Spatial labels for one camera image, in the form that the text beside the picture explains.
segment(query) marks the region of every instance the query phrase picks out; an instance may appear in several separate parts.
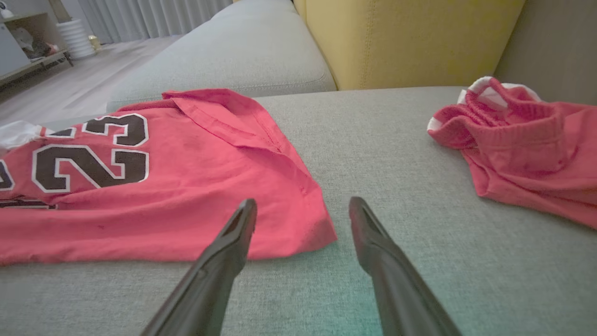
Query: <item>clothing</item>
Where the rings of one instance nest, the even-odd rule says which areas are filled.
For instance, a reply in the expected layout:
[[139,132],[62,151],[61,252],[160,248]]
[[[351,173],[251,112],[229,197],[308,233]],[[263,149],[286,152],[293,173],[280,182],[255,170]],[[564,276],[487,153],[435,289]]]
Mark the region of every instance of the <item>clothing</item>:
[[479,196],[597,228],[597,106],[546,103],[523,85],[508,87],[477,80],[427,132],[461,151]]
[[222,89],[163,97],[1,158],[0,200],[17,207],[0,209],[1,264],[194,260],[245,198],[258,207],[250,259],[337,239],[319,185],[257,102]]
[[39,139],[46,132],[53,133],[45,127],[22,120],[0,126],[0,157],[29,141]]

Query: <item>wooden floor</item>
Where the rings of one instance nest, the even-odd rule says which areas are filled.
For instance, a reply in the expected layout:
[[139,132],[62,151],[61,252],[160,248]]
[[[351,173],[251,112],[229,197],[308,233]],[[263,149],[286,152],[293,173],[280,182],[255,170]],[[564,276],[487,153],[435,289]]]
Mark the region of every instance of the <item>wooden floor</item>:
[[103,45],[96,56],[74,61],[73,68],[64,62],[13,82],[0,91],[0,125],[104,113],[114,87],[180,37]]

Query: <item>curtain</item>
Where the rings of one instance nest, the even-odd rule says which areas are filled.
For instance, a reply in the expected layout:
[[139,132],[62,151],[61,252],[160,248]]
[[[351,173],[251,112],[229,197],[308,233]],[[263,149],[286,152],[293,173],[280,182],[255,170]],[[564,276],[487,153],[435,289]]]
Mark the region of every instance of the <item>curtain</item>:
[[185,34],[232,0],[79,0],[101,43]]

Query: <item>basketball jersey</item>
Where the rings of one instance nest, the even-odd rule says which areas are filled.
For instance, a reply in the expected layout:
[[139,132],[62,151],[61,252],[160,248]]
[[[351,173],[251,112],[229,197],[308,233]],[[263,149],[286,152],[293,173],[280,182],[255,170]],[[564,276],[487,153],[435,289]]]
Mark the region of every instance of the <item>basketball jersey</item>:
[[258,205],[250,259],[337,239],[319,185],[261,105],[225,89],[163,98],[0,158],[0,264],[191,261],[245,198]]

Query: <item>gray fabric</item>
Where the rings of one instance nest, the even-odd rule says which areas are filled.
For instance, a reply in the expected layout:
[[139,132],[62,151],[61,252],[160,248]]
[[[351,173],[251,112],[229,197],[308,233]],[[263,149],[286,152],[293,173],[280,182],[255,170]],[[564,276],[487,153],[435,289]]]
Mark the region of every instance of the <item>gray fabric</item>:
[[[321,185],[339,241],[249,262],[234,284],[222,335],[381,335],[350,234],[354,195],[369,202],[464,335],[595,334],[597,231],[475,195],[460,154],[425,132],[433,112],[459,92],[257,99]],[[136,335],[187,267],[0,268],[0,335]]]
[[288,0],[243,0],[124,79],[108,112],[167,90],[226,87],[250,97],[333,91],[330,70]]

